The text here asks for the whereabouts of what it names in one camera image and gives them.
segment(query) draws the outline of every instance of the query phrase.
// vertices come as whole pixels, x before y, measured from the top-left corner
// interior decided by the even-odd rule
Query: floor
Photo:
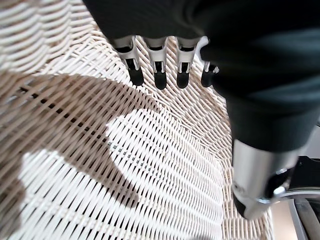
[[[288,203],[276,203],[271,211],[275,240],[298,240]]]

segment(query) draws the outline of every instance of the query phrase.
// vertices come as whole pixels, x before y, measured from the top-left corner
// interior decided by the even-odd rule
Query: black fingertip
[[[215,73],[213,72],[203,71],[201,76],[201,85],[205,88],[210,87],[212,85],[214,75]]]
[[[130,80],[135,86],[141,86],[144,84],[144,75],[142,73],[142,69],[139,70],[129,69]]]
[[[154,74],[154,84],[157,89],[163,90],[167,86],[167,75],[165,72],[156,72]]]
[[[184,89],[188,86],[189,83],[189,73],[182,72],[182,73],[177,73],[176,75],[176,84],[180,89]]]

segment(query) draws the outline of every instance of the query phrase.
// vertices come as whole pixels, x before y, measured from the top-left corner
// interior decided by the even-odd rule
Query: wicker surface
[[[128,72],[79,0],[0,2],[0,238],[272,239],[231,193],[224,101],[195,59],[176,85]]]

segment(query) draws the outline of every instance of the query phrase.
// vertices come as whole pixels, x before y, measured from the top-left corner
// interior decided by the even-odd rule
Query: robotic hand
[[[319,0],[84,3],[137,86],[143,75],[135,35],[148,46],[158,89],[166,87],[166,37],[177,37],[180,88],[188,85],[199,38],[208,37],[201,82],[226,98],[233,198],[244,218],[261,216],[281,199],[319,195],[318,180],[303,180],[313,164],[299,159],[320,115]]]

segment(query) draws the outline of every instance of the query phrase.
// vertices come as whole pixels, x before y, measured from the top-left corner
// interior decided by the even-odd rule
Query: white wicker weave
[[[231,192],[224,100],[195,59],[176,85],[132,86],[79,0],[0,2],[0,239],[270,240]]]

